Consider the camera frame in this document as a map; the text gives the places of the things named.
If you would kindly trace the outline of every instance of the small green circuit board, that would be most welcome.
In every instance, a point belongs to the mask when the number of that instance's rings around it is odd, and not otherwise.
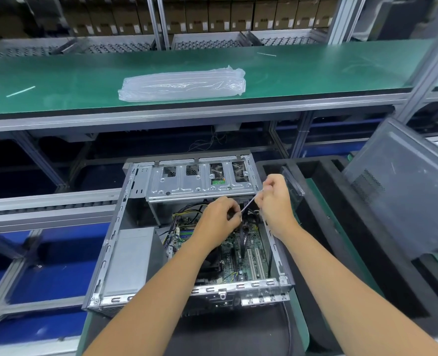
[[[255,224],[248,223],[248,237],[244,258],[240,257],[239,232],[228,236],[221,245],[222,271],[216,279],[201,279],[201,284],[216,285],[240,281],[263,280],[267,278],[268,262],[266,252]]]

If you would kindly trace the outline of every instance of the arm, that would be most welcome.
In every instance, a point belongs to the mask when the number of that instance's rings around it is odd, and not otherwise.
[[[256,197],[347,356],[438,355],[438,343],[359,280],[296,222],[282,175],[269,175]]]
[[[231,208],[236,214],[228,220]],[[233,199],[220,197],[210,203],[189,240],[109,322],[84,356],[162,355],[202,262],[239,226],[240,215]]]

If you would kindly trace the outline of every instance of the black power cord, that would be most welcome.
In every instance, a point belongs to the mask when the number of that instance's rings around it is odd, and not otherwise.
[[[285,317],[287,318],[287,327],[288,327],[288,351],[287,356],[292,356],[292,325],[290,324],[290,317],[288,317],[287,307],[285,303],[282,302],[283,311],[285,312]]]

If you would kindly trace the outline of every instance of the expansion slot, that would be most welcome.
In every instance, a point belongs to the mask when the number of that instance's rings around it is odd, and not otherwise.
[[[252,280],[257,280],[257,271],[256,271],[256,268],[254,266],[254,257],[252,255],[251,249],[247,249],[247,258],[249,261],[250,272],[252,273]]]
[[[260,257],[260,252],[258,249],[255,249],[255,256],[257,260],[257,268],[258,272],[260,273],[260,278],[265,280],[265,273],[264,273],[264,267],[262,265],[262,258]]]

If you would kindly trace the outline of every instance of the plastic wrapped package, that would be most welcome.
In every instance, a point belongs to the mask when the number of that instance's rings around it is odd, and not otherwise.
[[[241,95],[245,71],[232,67],[210,71],[165,72],[127,77],[118,98],[127,102],[191,100]]]

